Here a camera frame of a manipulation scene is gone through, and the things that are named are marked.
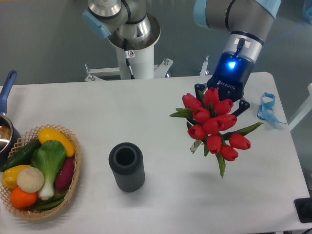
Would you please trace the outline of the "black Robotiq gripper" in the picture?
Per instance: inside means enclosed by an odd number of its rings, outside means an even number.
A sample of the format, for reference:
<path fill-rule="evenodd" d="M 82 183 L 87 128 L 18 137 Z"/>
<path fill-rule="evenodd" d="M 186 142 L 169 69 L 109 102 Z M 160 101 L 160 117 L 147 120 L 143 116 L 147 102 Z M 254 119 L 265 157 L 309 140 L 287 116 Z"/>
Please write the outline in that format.
<path fill-rule="evenodd" d="M 216 88 L 220 100 L 231 99 L 233 102 L 244 95 L 244 87 L 248 81 L 254 63 L 241 57 L 235 57 L 229 53 L 223 53 L 219 59 L 213 76 L 207 83 L 195 84 L 195 94 L 205 92 L 208 88 Z M 239 116 L 250 108 L 250 103 L 245 99 L 239 101 L 239 107 L 232 114 Z"/>

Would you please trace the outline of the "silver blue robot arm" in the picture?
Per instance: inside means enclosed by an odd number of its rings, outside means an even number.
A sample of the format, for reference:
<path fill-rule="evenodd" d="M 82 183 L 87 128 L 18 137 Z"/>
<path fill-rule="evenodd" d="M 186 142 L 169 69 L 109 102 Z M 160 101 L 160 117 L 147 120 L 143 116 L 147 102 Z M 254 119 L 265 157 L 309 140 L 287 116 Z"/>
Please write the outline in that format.
<path fill-rule="evenodd" d="M 194 21 L 204 28 L 224 28 L 230 36 L 213 76 L 195 92 L 214 87 L 221 99 L 239 101 L 235 115 L 249 108 L 244 87 L 280 7 L 278 0 L 198 0 Z M 154 45 L 160 37 L 157 19 L 143 0 L 90 0 L 82 17 L 99 38 L 115 47 L 121 79 L 165 76 L 154 66 Z"/>

